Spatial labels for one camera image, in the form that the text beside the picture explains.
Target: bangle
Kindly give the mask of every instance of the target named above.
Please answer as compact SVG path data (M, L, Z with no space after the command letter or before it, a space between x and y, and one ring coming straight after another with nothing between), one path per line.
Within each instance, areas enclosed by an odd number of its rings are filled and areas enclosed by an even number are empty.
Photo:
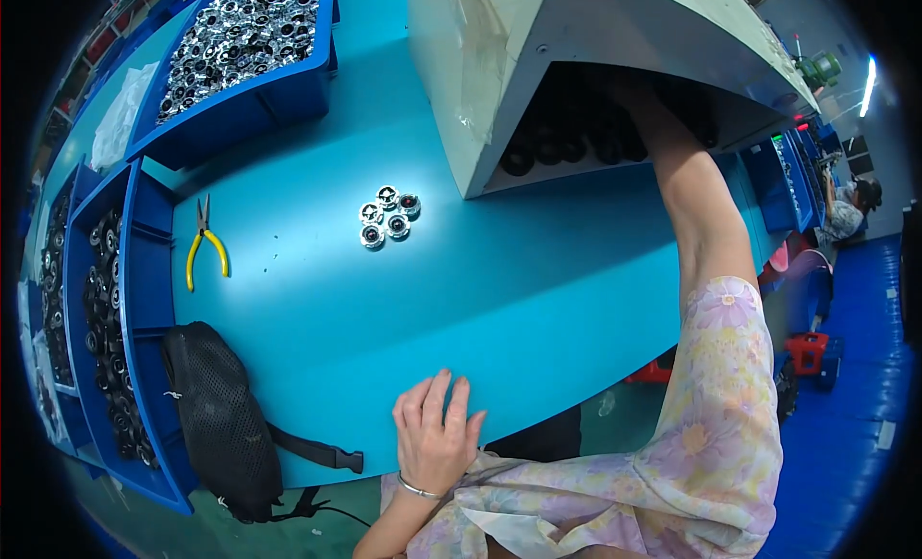
M406 481L403 480L403 474L398 473L398 482L403 485L404 489L407 489L410 493L425 497L426 499L432 499L432 501L442 501L442 498L445 495L437 495L434 493L429 493L428 491L423 491L422 489L417 489L416 487L411 486Z

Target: yellow pliers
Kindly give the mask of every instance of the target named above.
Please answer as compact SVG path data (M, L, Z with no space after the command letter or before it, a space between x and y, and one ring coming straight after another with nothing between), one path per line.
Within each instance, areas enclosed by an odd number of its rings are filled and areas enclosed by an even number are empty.
M195 261L195 253L198 251L198 246L202 242L202 237L207 237L208 241L215 246L215 249L218 250L218 256L221 259L221 275L225 277L228 276L228 254L224 250L224 245L221 244L220 239L218 239L215 234L208 230L208 212L211 207L211 194L205 195L205 214L202 214L202 202L198 199L195 200L195 222L198 224L198 233L195 234L195 239L192 241L192 248L189 249L189 258L185 261L185 286L192 290L192 264Z

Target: woman's left hand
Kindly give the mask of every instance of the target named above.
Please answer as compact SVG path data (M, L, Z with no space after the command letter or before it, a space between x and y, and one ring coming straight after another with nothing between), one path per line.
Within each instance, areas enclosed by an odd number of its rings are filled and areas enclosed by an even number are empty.
M487 412L467 419L470 384L455 381L451 402L443 406L452 374L443 369L398 397L392 415L398 427L398 461L403 480L411 487L442 495L477 459L480 428Z

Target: dark hair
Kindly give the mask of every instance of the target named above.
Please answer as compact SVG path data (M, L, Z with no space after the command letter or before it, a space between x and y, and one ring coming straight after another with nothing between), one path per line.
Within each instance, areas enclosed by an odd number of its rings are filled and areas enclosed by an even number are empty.
M883 191L877 179L859 179L855 182L855 190L859 194L859 208L865 214L881 206Z

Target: blue workbench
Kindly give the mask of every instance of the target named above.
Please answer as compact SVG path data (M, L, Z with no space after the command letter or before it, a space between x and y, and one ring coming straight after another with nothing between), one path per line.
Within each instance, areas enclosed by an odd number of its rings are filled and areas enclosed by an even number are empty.
M679 336L675 236L649 165L461 199L407 46L406 0L340 0L339 75L323 120L189 173L145 170L187 199L174 211L177 323L206 321L246 364L267 419L397 469L397 395L445 365L490 413L481 442L533 425L648 363ZM159 60L183 15L116 69L45 185L89 153L127 68ZM769 235L740 160L718 160L761 268ZM419 194L409 239L372 253L358 212L383 184ZM184 268L195 199L211 194L209 244ZM286 486L356 479L280 451Z

